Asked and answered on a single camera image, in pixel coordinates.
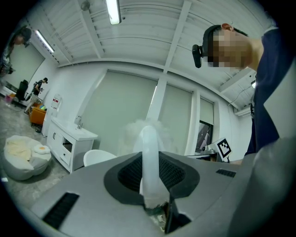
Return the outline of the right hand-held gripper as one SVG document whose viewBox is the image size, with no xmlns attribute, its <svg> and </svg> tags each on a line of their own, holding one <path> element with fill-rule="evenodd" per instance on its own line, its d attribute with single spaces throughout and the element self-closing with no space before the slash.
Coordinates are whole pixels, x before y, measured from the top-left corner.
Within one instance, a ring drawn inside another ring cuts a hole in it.
<svg viewBox="0 0 296 237">
<path fill-rule="evenodd" d="M 230 163 L 229 155 L 232 150 L 226 140 L 226 138 L 221 138 L 210 145 L 206 145 L 197 154 L 198 158 L 209 158 L 213 162 L 226 162 Z"/>
</svg>

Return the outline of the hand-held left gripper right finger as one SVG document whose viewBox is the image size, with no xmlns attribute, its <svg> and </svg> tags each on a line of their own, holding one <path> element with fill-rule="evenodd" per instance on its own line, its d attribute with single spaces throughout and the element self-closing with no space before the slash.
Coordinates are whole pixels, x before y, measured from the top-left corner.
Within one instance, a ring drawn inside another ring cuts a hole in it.
<svg viewBox="0 0 296 237">
<path fill-rule="evenodd" d="M 209 209 L 240 170 L 238 164 L 212 162 L 160 152 L 160 178 L 170 193 L 165 234 L 171 235 Z"/>
</svg>

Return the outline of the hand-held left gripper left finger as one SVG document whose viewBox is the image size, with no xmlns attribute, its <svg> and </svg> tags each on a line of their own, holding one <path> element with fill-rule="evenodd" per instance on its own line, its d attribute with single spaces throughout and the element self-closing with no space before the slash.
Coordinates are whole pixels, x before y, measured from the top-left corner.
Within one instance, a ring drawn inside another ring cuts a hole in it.
<svg viewBox="0 0 296 237">
<path fill-rule="evenodd" d="M 131 157 L 121 156 L 74 171 L 46 191 L 31 207 L 31 211 L 43 219 L 65 193 L 75 193 L 79 197 L 59 229 L 68 236 L 163 236 L 142 206 L 120 203 L 104 186 L 106 172 Z"/>
</svg>

